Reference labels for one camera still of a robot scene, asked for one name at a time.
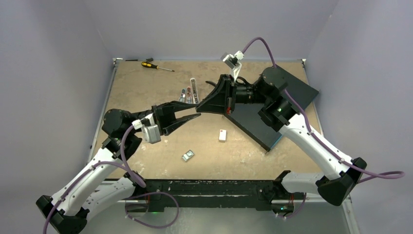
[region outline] cable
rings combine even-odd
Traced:
[[[285,90],[285,94],[286,94],[287,97],[291,100],[291,102],[294,103],[294,105],[296,105],[296,106],[298,107],[298,109],[300,110],[300,113],[304,116],[305,126],[307,127],[308,132],[311,133],[310,135],[311,135],[325,150],[327,150],[329,153],[331,153],[337,160],[341,160],[340,156],[338,156],[338,155],[336,154],[336,152],[334,152],[332,149],[330,149],[326,144],[324,144],[324,142],[322,142],[322,141],[312,132],[311,126],[310,126],[310,122],[308,121],[308,116],[307,116],[307,114],[306,114],[305,111],[298,105],[298,103],[291,97],[291,95],[288,93],[287,90]],[[357,170],[357,171],[359,171],[359,172],[361,172],[361,173],[364,173],[364,174],[367,174],[367,175],[371,176],[371,177],[366,178],[367,180],[370,180],[370,179],[373,179],[373,178],[399,179],[399,178],[402,178],[402,177],[405,175],[405,173],[402,172],[402,171],[392,171],[392,172],[384,172],[384,173],[381,173],[381,174],[376,174],[376,173],[369,172],[369,171],[366,171],[366,170],[364,170],[364,169],[361,169],[361,168],[359,168],[359,167],[356,167],[355,165],[350,164],[350,163],[348,163],[348,162],[346,162],[346,161],[343,161],[342,163],[343,163],[344,165],[352,168],[352,169],[355,169],[355,170]]]
[[[126,167],[122,166],[121,164],[116,163],[116,162],[108,162],[108,161],[98,162],[98,163],[94,164],[92,167],[93,167],[93,168],[96,168],[96,167],[98,167],[98,166],[100,166],[100,165],[104,165],[104,164],[109,164],[109,165],[112,165],[112,166],[121,168],[121,169],[123,169],[123,170],[126,171]],[[70,191],[71,191],[89,172],[91,172],[91,171],[92,171],[91,169],[85,170],[85,171],[66,189],[66,191],[62,194],[62,196],[59,198],[59,200],[56,202],[56,204],[52,207],[52,209],[50,210],[49,214],[47,215],[46,221],[45,221],[45,223],[44,223],[44,225],[43,225],[43,234],[46,234],[46,233],[47,233],[47,226],[49,225],[50,220],[52,219],[52,215],[53,215],[53,213],[56,211],[56,209],[59,207],[59,205],[62,203],[62,201],[65,199],[65,197],[66,197],[66,196],[70,193]],[[171,223],[165,225],[165,227],[171,226],[171,225],[176,221],[176,219],[177,219],[177,217],[178,217],[178,213],[179,213],[178,202],[176,201],[176,199],[175,199],[172,195],[167,194],[167,193],[164,193],[164,192],[152,192],[152,193],[147,193],[147,194],[140,195],[140,196],[138,196],[138,197],[142,197],[142,196],[145,196],[145,195],[153,195],[153,194],[163,194],[163,195],[167,195],[167,196],[171,197],[172,200],[175,202],[176,208],[178,209],[177,215],[176,215],[175,219],[174,219]]]
[[[302,203],[298,207],[298,209],[296,211],[294,211],[292,214],[290,214],[289,216],[284,216],[284,218],[288,219],[288,218],[294,217],[296,214],[298,214],[298,212],[300,212],[301,209],[303,208],[306,199],[307,199],[307,193],[304,193],[304,197],[302,198]]]
[[[282,219],[289,219],[289,218],[294,217],[295,215],[297,215],[297,214],[302,210],[306,199],[307,199],[307,193],[304,193],[304,197],[302,198],[302,203],[301,203],[301,205],[297,208],[297,210],[294,210],[293,213],[290,214],[290,215],[288,215],[288,216],[286,216],[286,214],[285,214],[284,216],[278,216],[278,214],[276,214],[276,217],[277,217],[277,218],[282,218]]]
[[[273,56],[272,56],[271,50],[270,50],[269,47],[268,47],[268,44],[265,42],[264,39],[262,39],[262,38],[260,38],[260,37],[257,37],[257,38],[254,38],[253,40],[251,40],[251,41],[245,46],[245,48],[242,50],[242,53],[245,53],[246,50],[248,49],[248,47],[249,47],[253,42],[255,42],[256,40],[261,40],[261,41],[264,43],[265,47],[267,48],[268,54],[269,54],[269,56],[270,56],[270,58],[271,58],[271,62],[272,62],[272,64],[273,64],[274,68],[276,68],[276,64],[275,64],[274,58],[273,58]],[[298,103],[291,97],[291,95],[288,93],[288,91],[287,91],[286,89],[284,90],[284,92],[285,92],[285,94],[288,96],[288,98],[291,100],[291,102],[298,107],[300,113],[304,116],[305,126],[307,127],[308,132],[311,133],[311,136],[312,136],[325,150],[327,150],[329,153],[331,153],[337,160],[341,160],[340,156],[338,156],[333,150],[331,150],[326,144],[324,144],[324,142],[322,142],[314,133],[312,133],[311,126],[310,126],[310,122],[308,121],[308,116],[307,116],[307,114],[305,113],[305,111],[304,111],[304,110],[301,108],[301,106],[298,105]],[[344,165],[346,165],[346,166],[348,166],[348,167],[350,167],[350,168],[352,168],[352,169],[355,169],[355,170],[357,170],[357,171],[359,171],[359,172],[361,172],[361,173],[370,175],[370,177],[367,177],[367,178],[365,178],[365,179],[360,180],[359,183],[368,181],[368,180],[373,179],[373,178],[399,179],[399,178],[402,178],[402,177],[405,175],[405,173],[402,172],[402,171],[392,171],[392,172],[384,172],[384,173],[376,174],[376,173],[373,173],[373,172],[369,172],[369,171],[363,170],[363,169],[361,169],[361,168],[359,168],[359,167],[356,167],[356,166],[354,166],[353,164],[350,164],[350,163],[348,163],[348,162],[346,162],[346,161],[343,161],[342,163],[344,163]]]
[[[244,84],[251,85],[248,81],[246,81],[246,79],[244,77],[237,77],[237,82],[238,82],[238,80],[241,80]]]
[[[125,156],[125,141],[129,133],[132,131],[132,129],[133,129],[133,125],[131,125],[123,134],[122,140],[120,141],[120,156],[122,158],[123,165],[125,165],[126,171],[129,173],[131,178],[136,183],[138,183],[139,186],[141,186],[142,188],[146,188],[146,183],[143,181],[143,179],[140,177],[138,173],[132,171]]]
[[[205,83],[207,83],[207,84],[210,84],[210,85],[212,85],[212,86],[217,86],[217,84],[215,83],[215,82],[212,82],[212,81],[210,81],[210,80],[207,80],[207,81],[205,81]]]
[[[274,57],[272,56],[270,47],[268,47],[267,42],[266,42],[262,37],[256,37],[256,38],[252,39],[250,42],[248,42],[248,44],[244,47],[244,49],[243,49],[241,52],[242,52],[243,54],[245,54],[246,50],[247,50],[247,49],[250,47],[250,45],[251,45],[253,42],[255,42],[256,40],[260,40],[260,41],[262,41],[262,42],[264,43],[265,47],[267,48],[268,55],[270,55],[270,59],[271,59],[271,62],[272,62],[273,67],[274,67],[274,68],[277,68],[277,65],[275,64]]]
[[[176,205],[176,207],[177,207],[178,209],[177,209],[177,211],[176,211],[175,218],[172,220],[171,223],[166,224],[166,225],[163,225],[163,226],[154,226],[154,225],[151,225],[151,224],[148,224],[148,223],[144,223],[144,222],[142,222],[142,221],[140,221],[140,220],[135,219],[134,217],[132,217],[132,216],[128,213],[128,209],[127,209],[127,207],[125,206],[126,217],[128,217],[128,218],[130,218],[131,220],[133,220],[133,221],[135,221],[135,222],[137,222],[137,223],[140,223],[140,224],[142,224],[142,225],[144,225],[144,226],[147,226],[147,227],[150,227],[150,228],[156,228],[156,229],[167,228],[167,227],[170,227],[172,224],[174,224],[174,222],[178,219],[178,216],[179,216],[179,205],[178,205],[178,201],[176,201],[176,199],[175,199],[172,195],[170,195],[170,194],[168,194],[168,193],[165,193],[165,192],[152,192],[152,193],[142,194],[142,195],[139,195],[139,196],[131,196],[131,197],[129,197],[128,199],[137,199],[137,198],[141,198],[141,197],[143,197],[143,196],[155,195],[155,194],[162,194],[162,195],[169,196],[169,197],[173,200],[173,202],[175,202],[175,205]]]

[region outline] metal frame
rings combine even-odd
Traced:
[[[109,95],[111,94],[113,81],[115,80],[117,68],[119,67],[119,63],[121,61],[123,61],[123,58],[113,58],[112,76],[111,76],[111,79],[109,80],[109,86],[108,86],[108,90],[106,91],[105,100],[103,102],[102,112],[100,113],[100,117],[99,117],[99,120],[97,122],[96,131],[94,133],[94,137],[93,137],[93,140],[92,140],[92,147],[91,147],[91,150],[90,150],[89,156],[88,156],[88,161],[85,164],[88,164],[89,161],[92,160],[92,158],[93,158],[93,151],[96,147],[97,135],[99,134],[100,126],[102,125],[102,120],[103,120],[103,116],[105,115],[106,106],[108,105]]]
[[[100,126],[101,126],[101,123],[102,123],[102,120],[103,120],[103,116],[105,114],[106,106],[107,106],[107,103],[108,103],[108,100],[109,100],[110,91],[112,89],[113,81],[114,81],[114,78],[116,76],[116,72],[117,72],[119,63],[122,60],[123,60],[122,58],[114,58],[113,59],[113,63],[114,63],[113,72],[112,72],[112,76],[111,76],[111,79],[110,79],[110,83],[109,83],[109,87],[108,87],[108,90],[107,90],[104,105],[103,105],[103,108],[102,108],[101,116],[99,118],[98,125],[97,125],[97,128],[96,128],[95,136],[93,138],[92,147],[91,147],[89,157],[88,157],[88,162],[93,157],[93,151],[94,151],[95,146],[96,146],[97,135],[98,135],[98,132],[100,130]],[[304,70],[304,75],[305,75],[305,78],[306,78],[307,83],[308,83],[308,77],[307,77],[307,74],[305,72],[305,59],[293,60],[291,62],[295,62],[295,61],[302,63],[302,68]],[[313,106],[314,106],[314,110],[315,110],[315,113],[316,113],[318,124],[320,126],[320,134],[322,136],[324,136],[324,132],[322,130],[321,123],[320,123],[320,120],[319,120],[319,115],[317,113],[317,109],[315,107],[314,102],[313,102]],[[111,186],[114,182],[115,182],[115,180],[105,180],[97,187],[96,191],[101,190],[102,188],[104,188],[106,186]],[[288,200],[273,200],[272,201],[272,203],[286,203],[286,202],[288,202]],[[313,202],[314,203],[315,202],[326,203],[326,201],[321,196],[313,195],[313,194],[308,194],[307,195],[306,203],[309,203],[309,202],[311,202],[311,203],[313,203]],[[118,203],[137,203],[137,204],[140,204],[140,203],[145,203],[145,201],[144,200],[120,200],[120,201],[118,201]],[[344,210],[344,214],[345,214],[345,218],[346,218],[346,222],[347,222],[347,226],[349,228],[350,234],[360,234],[358,224],[357,224],[357,220],[356,220],[356,217],[354,215],[352,201],[351,201],[350,196],[348,196],[343,201],[341,207]]]

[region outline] black metal base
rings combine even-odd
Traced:
[[[273,200],[289,200],[291,194],[275,180],[169,180],[147,179],[147,187],[137,187],[134,195],[161,191],[175,197],[180,207],[255,208],[257,211],[285,213]],[[294,194],[302,199],[302,193]],[[151,195],[148,212],[163,212],[175,203],[164,195]],[[145,212],[142,209],[132,212]]]

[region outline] robotic arm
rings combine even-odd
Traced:
[[[242,58],[243,55],[240,56],[240,53],[242,54],[241,51],[236,54]],[[235,56],[224,55],[223,58],[226,64],[231,64],[229,66],[231,70],[239,67],[239,59]],[[237,80],[231,75],[221,75],[214,90],[199,103],[196,111],[223,115],[234,111],[236,103],[263,104],[258,112],[262,121],[297,144],[322,171],[318,174],[285,172],[283,177],[279,178],[282,180],[283,187],[289,193],[319,194],[327,202],[339,206],[362,175],[343,162],[351,163],[360,169],[365,169],[367,164],[361,158],[352,159],[338,150],[314,128],[310,127],[310,131],[306,128],[307,124],[299,107],[291,103],[284,93],[287,87],[284,75],[283,69],[268,67],[253,84],[246,81],[237,82],[241,78]],[[336,152],[340,160],[323,148],[313,135]]]
[[[164,204],[173,205],[157,196],[163,194],[170,196],[176,206],[179,200],[180,203],[188,201],[186,207],[226,205],[257,210],[272,209],[276,213],[278,208],[272,204],[273,199],[288,199],[293,193],[319,194],[330,204],[339,206],[360,182],[363,173],[381,178],[404,176],[403,172],[373,174],[365,171],[367,163],[363,159],[352,159],[310,126],[304,110],[286,90],[283,69],[276,66],[268,67],[254,83],[250,84],[238,76],[242,66],[240,60],[243,57],[241,51],[235,55],[223,55],[222,60],[230,67],[230,74],[220,75],[214,90],[199,104],[172,101],[138,113],[109,110],[104,116],[102,126],[108,138],[96,156],[57,193],[52,196],[43,195],[37,200],[36,205],[46,217],[43,233],[46,233],[47,225],[51,223],[61,234],[77,234],[97,213],[119,200],[135,195],[151,195],[149,211],[163,210]],[[278,178],[269,181],[144,180],[128,166],[127,160],[135,153],[143,139],[152,144],[157,143],[162,135],[171,134],[189,120],[200,116],[200,113],[229,114],[235,110],[236,103],[262,104],[263,107],[258,112],[262,121],[297,144],[317,163],[322,173],[299,174],[284,171]],[[175,112],[194,107],[197,114],[178,119],[175,117]],[[134,135],[137,132],[142,132],[143,139]],[[112,186],[96,192],[100,183],[117,167],[127,171],[124,177]],[[202,194],[199,192],[199,186],[203,186]],[[166,187],[168,193],[160,192]],[[211,200],[207,201],[210,204],[203,203],[209,197]]]

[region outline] small white block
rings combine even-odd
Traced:
[[[220,136],[219,136],[218,140],[220,142],[225,142],[226,141],[226,130],[224,130],[224,129],[220,130]]]

